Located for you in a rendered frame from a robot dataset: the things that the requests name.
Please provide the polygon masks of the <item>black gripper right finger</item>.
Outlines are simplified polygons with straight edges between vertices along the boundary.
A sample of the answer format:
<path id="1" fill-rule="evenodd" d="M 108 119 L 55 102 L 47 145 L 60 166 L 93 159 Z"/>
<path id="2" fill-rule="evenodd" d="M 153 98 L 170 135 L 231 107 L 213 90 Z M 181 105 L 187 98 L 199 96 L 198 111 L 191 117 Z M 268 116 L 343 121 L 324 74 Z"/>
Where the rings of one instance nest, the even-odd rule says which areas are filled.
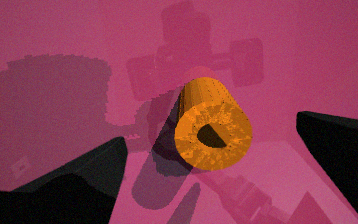
<path id="1" fill-rule="evenodd" d="M 296 116 L 296 130 L 358 214 L 358 120 L 301 111 Z"/>

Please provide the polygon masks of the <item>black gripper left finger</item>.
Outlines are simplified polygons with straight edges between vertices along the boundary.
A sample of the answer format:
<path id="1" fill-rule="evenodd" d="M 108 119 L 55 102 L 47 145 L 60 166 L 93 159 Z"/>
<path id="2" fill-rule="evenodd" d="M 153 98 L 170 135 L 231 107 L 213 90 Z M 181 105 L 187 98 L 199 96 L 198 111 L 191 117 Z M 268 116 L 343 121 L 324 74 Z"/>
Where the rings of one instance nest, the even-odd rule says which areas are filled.
<path id="1" fill-rule="evenodd" d="M 108 224 L 127 160 L 115 137 L 52 172 L 0 190 L 0 224 Z"/>

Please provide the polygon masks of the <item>orange knob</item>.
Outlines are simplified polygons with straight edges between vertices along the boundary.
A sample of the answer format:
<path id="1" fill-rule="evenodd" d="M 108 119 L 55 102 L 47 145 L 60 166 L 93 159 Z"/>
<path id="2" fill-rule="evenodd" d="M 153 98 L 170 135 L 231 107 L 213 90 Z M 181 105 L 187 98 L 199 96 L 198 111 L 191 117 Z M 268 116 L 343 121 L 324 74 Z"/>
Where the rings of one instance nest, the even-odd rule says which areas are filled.
<path id="1" fill-rule="evenodd" d="M 187 163 L 202 170 L 223 170 L 246 155 L 251 139 L 250 120 L 224 84 L 201 77 L 185 85 L 174 140 Z"/>

